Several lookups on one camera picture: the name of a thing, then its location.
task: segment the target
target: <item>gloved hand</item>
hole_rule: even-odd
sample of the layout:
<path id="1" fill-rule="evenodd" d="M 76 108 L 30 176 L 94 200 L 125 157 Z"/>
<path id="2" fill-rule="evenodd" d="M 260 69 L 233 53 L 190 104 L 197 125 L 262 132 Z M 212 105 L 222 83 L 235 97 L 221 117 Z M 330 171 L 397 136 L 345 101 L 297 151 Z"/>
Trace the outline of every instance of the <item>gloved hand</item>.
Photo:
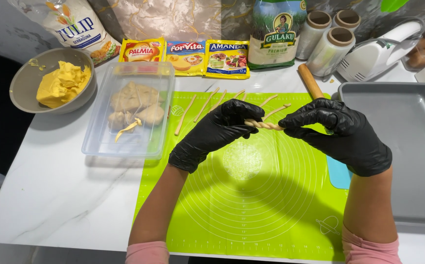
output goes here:
<path id="1" fill-rule="evenodd" d="M 204 116 L 170 153 L 168 163 L 193 173 L 206 159 L 208 153 L 216 151 L 239 137 L 248 139 L 250 133 L 258 133 L 256 127 L 244 124 L 245 119 L 257 122 L 265 111 L 257 106 L 237 99 L 230 99 Z"/>
<path id="2" fill-rule="evenodd" d="M 333 131 L 325 135 L 302 126 L 320 123 Z M 312 147 L 347 165 L 361 177 L 386 171 L 392 164 L 392 151 L 374 132 L 366 116 L 345 103 L 318 98 L 288 114 L 278 125 L 286 135 L 302 139 Z"/>

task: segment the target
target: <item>white marble countertop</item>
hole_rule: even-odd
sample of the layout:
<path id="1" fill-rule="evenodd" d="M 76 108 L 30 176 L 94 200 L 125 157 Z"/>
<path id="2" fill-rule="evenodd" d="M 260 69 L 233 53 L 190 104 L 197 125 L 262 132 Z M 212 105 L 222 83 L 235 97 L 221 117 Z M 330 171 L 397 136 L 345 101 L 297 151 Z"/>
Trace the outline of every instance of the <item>white marble countertop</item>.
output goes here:
<path id="1" fill-rule="evenodd" d="M 107 64 L 96 68 L 99 86 Z M 337 92 L 340 81 L 333 79 L 333 83 L 317 81 L 324 93 Z M 399 62 L 377 81 L 416 80 Z M 248 93 L 307 92 L 297 73 L 297 65 L 255 71 L 248 80 L 176 78 L 176 91 L 204 92 L 218 86 L 230 92 L 242 89 Z M 65 115 L 35 115 L 0 191 L 0 243 L 126 250 L 143 161 L 81 153 L 92 102 L 93 99 L 81 109 Z M 398 230 L 402 261 L 405 264 L 425 263 L 425 228 L 399 226 Z"/>

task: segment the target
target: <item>wooden rolling pin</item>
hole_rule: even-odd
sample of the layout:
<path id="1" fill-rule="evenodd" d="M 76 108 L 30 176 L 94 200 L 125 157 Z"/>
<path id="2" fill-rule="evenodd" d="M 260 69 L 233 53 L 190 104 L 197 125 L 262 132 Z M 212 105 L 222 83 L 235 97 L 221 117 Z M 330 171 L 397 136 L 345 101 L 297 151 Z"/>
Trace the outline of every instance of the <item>wooden rolling pin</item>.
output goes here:
<path id="1" fill-rule="evenodd" d="M 299 65 L 298 71 L 303 79 L 303 82 L 305 82 L 305 85 L 307 86 L 307 89 L 309 89 L 310 94 L 314 99 L 317 98 L 324 98 L 322 90 L 320 90 L 319 85 L 315 81 L 313 75 L 310 73 L 309 68 L 307 68 L 307 65 L 305 63 Z"/>

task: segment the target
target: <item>gray baking tray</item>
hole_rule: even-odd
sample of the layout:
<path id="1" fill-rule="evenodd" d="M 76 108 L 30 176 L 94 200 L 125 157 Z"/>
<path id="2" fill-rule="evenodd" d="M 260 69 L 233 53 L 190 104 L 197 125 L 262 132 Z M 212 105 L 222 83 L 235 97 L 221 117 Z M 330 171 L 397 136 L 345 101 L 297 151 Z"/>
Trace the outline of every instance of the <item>gray baking tray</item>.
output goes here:
<path id="1" fill-rule="evenodd" d="M 395 220 L 425 224 L 425 83 L 348 82 L 338 93 L 392 150 Z"/>

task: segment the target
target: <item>gray bowl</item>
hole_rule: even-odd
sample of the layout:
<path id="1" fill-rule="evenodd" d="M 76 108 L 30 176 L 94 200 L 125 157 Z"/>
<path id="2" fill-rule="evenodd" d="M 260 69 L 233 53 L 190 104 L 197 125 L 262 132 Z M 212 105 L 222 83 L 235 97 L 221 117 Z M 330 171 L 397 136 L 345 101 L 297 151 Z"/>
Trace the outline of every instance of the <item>gray bowl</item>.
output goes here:
<path id="1" fill-rule="evenodd" d="M 38 60 L 40 66 L 45 65 L 46 68 L 40 71 L 38 67 L 25 63 L 17 71 L 10 84 L 10 99 L 18 109 L 28 113 L 65 114 L 80 108 L 94 94 L 97 87 L 95 69 L 92 59 L 84 52 L 73 48 L 55 48 L 39 54 L 34 59 Z M 88 65 L 92 74 L 87 86 L 74 99 L 60 107 L 50 108 L 36 100 L 36 92 L 43 76 L 59 69 L 58 61 L 72 63 L 82 69 L 84 69 L 84 65 Z"/>

